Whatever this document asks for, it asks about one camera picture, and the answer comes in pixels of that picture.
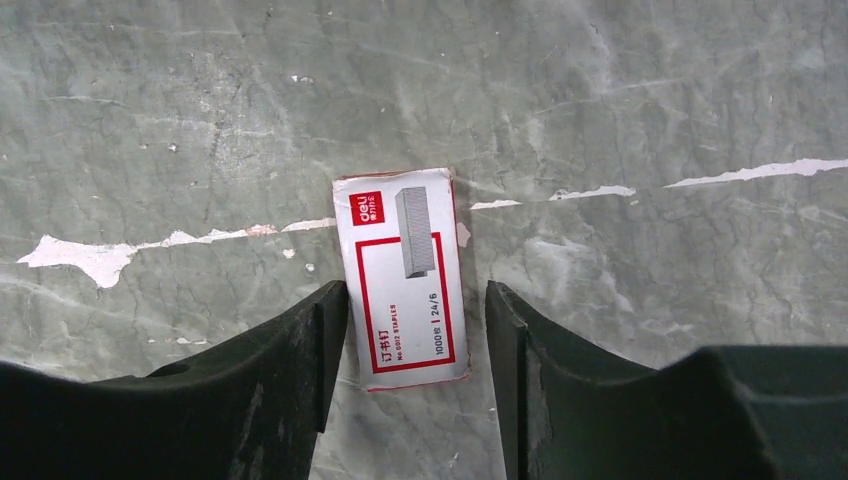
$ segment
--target black plastic part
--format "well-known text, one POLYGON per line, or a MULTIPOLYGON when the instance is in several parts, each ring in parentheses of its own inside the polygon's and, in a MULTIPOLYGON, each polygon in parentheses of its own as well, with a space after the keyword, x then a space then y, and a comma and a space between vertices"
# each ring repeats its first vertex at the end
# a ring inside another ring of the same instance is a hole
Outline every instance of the black plastic part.
POLYGON ((348 318, 342 282, 145 378, 0 364, 2 479, 305 479, 348 318))
POLYGON ((507 477, 848 479, 848 348, 705 347, 655 371, 486 293, 507 477))

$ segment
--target gray staple strip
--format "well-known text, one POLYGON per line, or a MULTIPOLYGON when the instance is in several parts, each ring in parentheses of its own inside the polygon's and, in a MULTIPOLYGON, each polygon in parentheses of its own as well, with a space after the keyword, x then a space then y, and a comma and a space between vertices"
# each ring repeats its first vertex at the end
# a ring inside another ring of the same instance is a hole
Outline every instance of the gray staple strip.
POLYGON ((425 187, 404 188, 395 196, 406 278, 425 277, 436 269, 433 232, 425 187))

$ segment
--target concrete floor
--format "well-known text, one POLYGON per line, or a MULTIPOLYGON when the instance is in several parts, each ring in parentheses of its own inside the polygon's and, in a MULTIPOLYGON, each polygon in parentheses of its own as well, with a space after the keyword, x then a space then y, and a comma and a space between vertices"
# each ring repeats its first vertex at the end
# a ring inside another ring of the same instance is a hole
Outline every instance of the concrete floor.
POLYGON ((315 479, 504 478, 489 279, 651 366, 848 343, 845 0, 19 0, 0 22, 3 360, 95 380, 202 351, 342 278, 333 179, 456 169, 474 374, 366 394, 349 344, 315 479))

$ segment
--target box of staples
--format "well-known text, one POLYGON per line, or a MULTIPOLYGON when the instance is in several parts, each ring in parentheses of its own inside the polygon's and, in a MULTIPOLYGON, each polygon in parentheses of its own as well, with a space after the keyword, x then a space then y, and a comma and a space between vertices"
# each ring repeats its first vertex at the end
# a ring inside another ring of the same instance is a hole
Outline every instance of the box of staples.
POLYGON ((452 178, 435 168, 333 182, 369 391, 468 374, 452 178))

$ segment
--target brand logo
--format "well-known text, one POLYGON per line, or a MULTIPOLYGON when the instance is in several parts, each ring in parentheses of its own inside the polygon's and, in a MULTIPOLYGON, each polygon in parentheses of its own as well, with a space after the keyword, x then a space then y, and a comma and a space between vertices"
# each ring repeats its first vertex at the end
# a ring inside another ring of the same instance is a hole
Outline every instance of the brand logo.
POLYGON ((374 225, 383 223, 383 196, 380 192, 357 193, 350 196, 350 210, 353 214, 353 225, 374 225))

